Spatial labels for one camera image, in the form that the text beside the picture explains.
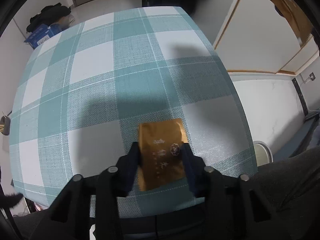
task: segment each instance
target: plaid tablecloth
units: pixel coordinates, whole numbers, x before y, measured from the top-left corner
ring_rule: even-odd
[[[115,165],[143,122],[181,118],[194,154],[207,165],[230,176],[256,172],[232,81],[179,7],[106,14],[50,38],[31,55],[12,112],[15,189],[45,206],[74,174],[92,176]],[[201,201],[180,179],[146,192],[135,183],[118,206],[126,218]]]

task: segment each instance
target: cable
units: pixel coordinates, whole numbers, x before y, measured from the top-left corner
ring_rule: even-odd
[[[23,210],[23,212],[20,212],[16,215],[13,215],[13,217],[23,217],[26,214],[26,209],[28,208],[28,206],[26,206]]]
[[[155,230],[156,230],[156,239],[159,240],[158,227],[157,227],[157,216],[156,215],[155,215]]]
[[[3,189],[2,189],[1,183],[0,183],[0,195],[4,196],[4,192],[3,192]],[[16,223],[14,222],[14,219],[12,217],[10,209],[9,208],[3,208],[3,210],[4,210],[5,215],[7,216],[8,221],[11,224],[11,227],[12,227],[13,231],[16,233],[17,237],[22,240],[23,239],[22,235],[21,235]]]

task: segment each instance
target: gray fabric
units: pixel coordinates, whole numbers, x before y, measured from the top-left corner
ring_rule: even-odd
[[[292,239],[303,237],[320,209],[320,147],[260,166],[252,179],[276,208]]]
[[[33,231],[38,226],[41,219],[46,215],[47,210],[42,210],[28,214],[23,217],[13,217],[14,221],[19,228],[23,239],[29,239]]]
[[[314,123],[314,118],[306,121],[296,134],[273,155],[273,161],[281,161],[289,158],[299,147]]]
[[[319,146],[319,145],[320,145],[320,125],[318,125],[315,128],[315,130],[313,131],[310,143],[307,147],[307,150],[312,149],[312,148]]]

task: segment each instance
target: gray floor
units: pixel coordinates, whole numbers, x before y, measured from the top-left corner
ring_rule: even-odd
[[[71,10],[75,24],[100,15],[142,7],[141,0],[93,0]]]

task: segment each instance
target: flower logo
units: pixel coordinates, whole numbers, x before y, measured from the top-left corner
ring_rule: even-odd
[[[179,145],[177,143],[173,143],[171,145],[170,152],[172,155],[177,156],[179,154],[179,150],[180,150]]]

